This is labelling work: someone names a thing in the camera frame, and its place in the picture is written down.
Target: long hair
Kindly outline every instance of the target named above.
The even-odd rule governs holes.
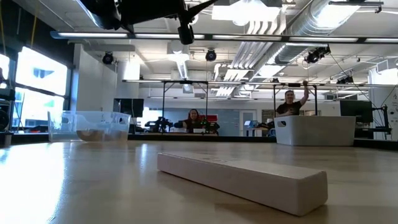
[[[199,120],[199,111],[196,110],[196,109],[191,109],[191,110],[188,112],[188,120],[190,120],[190,121],[192,120],[192,119],[191,119],[191,111],[196,111],[196,112],[197,112],[197,115],[198,115],[198,116],[197,116],[197,119],[196,119],[196,120],[198,121],[198,120]]]

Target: clear plastic bin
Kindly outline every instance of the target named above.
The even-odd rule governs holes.
[[[278,144],[290,146],[352,146],[353,116],[286,116],[275,118]]]
[[[127,141],[128,114],[101,111],[48,112],[50,142]]]

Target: man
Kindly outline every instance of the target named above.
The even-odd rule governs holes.
[[[308,82],[303,81],[304,85],[304,97],[297,102],[294,101],[294,92],[293,90],[287,90],[285,92],[285,103],[278,106],[276,109],[276,118],[290,115],[300,115],[300,108],[307,102],[308,100]]]

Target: woman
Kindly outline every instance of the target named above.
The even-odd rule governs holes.
[[[294,92],[293,90],[287,90],[285,92],[285,103],[280,105],[276,109],[276,117],[282,116],[290,116],[290,115],[299,115],[300,108],[307,102],[308,100],[308,82],[303,81],[304,85],[304,97],[297,102],[294,102]]]
[[[193,133],[196,128],[202,128],[201,120],[199,119],[199,112],[196,109],[192,109],[188,113],[188,119],[182,122],[183,127],[188,133]]]

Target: black shirt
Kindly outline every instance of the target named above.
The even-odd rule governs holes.
[[[284,113],[288,112],[289,109],[292,109],[293,110],[292,115],[300,115],[301,107],[302,107],[302,105],[299,101],[294,102],[292,104],[284,103],[284,104],[278,106],[278,108],[276,109],[276,112],[279,114],[284,114]]]
[[[185,122],[185,124],[187,124],[187,132],[188,133],[193,133],[194,129],[203,128],[203,125],[201,124],[201,122],[199,120],[195,121],[193,123],[192,120],[186,119],[184,122]]]

